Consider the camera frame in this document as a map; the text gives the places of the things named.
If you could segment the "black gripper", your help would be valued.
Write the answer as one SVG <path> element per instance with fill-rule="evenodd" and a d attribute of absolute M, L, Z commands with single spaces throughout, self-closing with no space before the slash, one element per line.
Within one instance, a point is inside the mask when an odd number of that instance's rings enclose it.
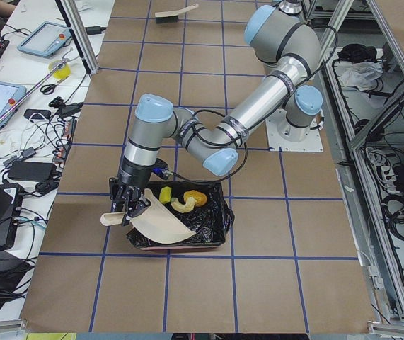
<path fill-rule="evenodd" d="M 132 218 L 141 215 L 151 206 L 142 189 L 124 184 L 116 177 L 109 178 L 109 189 L 112 212 L 125 212 L 121 220 L 122 226 L 127 226 Z"/>

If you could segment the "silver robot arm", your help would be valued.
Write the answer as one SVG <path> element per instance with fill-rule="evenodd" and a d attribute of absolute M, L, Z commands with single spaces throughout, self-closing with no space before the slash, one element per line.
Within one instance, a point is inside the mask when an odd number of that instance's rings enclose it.
<path fill-rule="evenodd" d="M 139 99 L 118 175 L 110 179 L 112 209 L 119 213 L 121 225 L 150 207 L 144 189 L 158 166 L 164 139 L 174 139 L 221 178 L 236 164 L 236 150 L 312 76 L 320 62 L 321 47 L 313 29 L 271 5 L 261 6 L 251 16 L 244 39 L 257 58 L 274 69 L 213 130 L 196 113 L 176 108 L 165 98 L 146 93 Z"/>

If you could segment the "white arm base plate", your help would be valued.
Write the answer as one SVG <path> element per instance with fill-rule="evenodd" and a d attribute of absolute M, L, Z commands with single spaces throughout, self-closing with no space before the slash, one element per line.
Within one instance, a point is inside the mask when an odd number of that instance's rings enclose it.
<path fill-rule="evenodd" d="M 287 121 L 287 112 L 277 109 L 265 121 L 267 144 L 276 152 L 323 152 L 318 122 L 313 116 L 308 127 L 294 127 Z"/>

